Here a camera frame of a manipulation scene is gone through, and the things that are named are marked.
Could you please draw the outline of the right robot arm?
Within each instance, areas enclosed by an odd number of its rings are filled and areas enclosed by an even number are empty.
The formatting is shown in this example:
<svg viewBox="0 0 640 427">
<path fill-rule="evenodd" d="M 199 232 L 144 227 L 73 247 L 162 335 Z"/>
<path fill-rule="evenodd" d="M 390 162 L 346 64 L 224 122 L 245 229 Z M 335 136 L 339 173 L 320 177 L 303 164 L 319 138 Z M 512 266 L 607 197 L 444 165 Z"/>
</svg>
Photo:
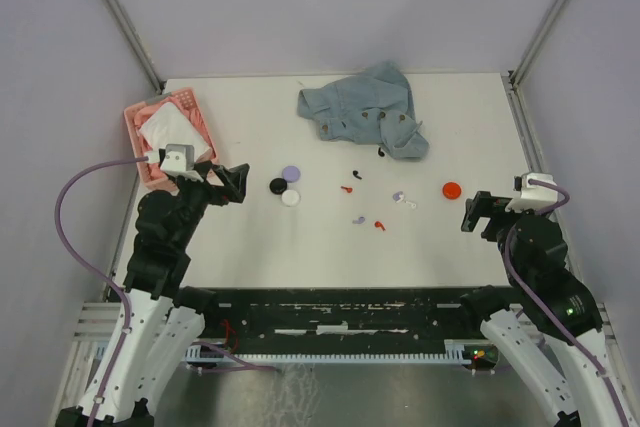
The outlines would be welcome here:
<svg viewBox="0 0 640 427">
<path fill-rule="evenodd" d="M 550 214 L 568 192 L 550 182 L 533 185 L 554 192 L 516 210 L 512 199 L 479 191 L 465 203 L 461 229 L 488 224 L 481 236 L 497 245 L 523 314 L 541 333 L 556 359 L 550 361 L 521 328 L 509 303 L 493 286 L 462 297 L 459 326 L 485 337 L 506 358 L 543 410 L 550 426 L 635 426 L 637 420 L 612 370 L 603 321 L 590 290 L 566 267 L 568 245 Z"/>
</svg>

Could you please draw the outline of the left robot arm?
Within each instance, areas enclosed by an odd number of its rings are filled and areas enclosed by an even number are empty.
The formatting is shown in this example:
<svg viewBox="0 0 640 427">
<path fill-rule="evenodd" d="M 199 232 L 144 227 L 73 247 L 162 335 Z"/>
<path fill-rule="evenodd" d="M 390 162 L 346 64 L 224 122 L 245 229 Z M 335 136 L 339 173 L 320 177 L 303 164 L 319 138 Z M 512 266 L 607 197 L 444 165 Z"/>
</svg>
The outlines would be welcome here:
<svg viewBox="0 0 640 427">
<path fill-rule="evenodd" d="M 160 397 L 188 348 L 215 334 L 221 313 L 213 292 L 185 287 L 187 247 L 206 209 L 242 203 L 249 165 L 202 162 L 170 175 L 175 193 L 155 190 L 138 204 L 133 253 L 116 326 L 102 362 L 59 426 L 151 426 Z"/>
</svg>

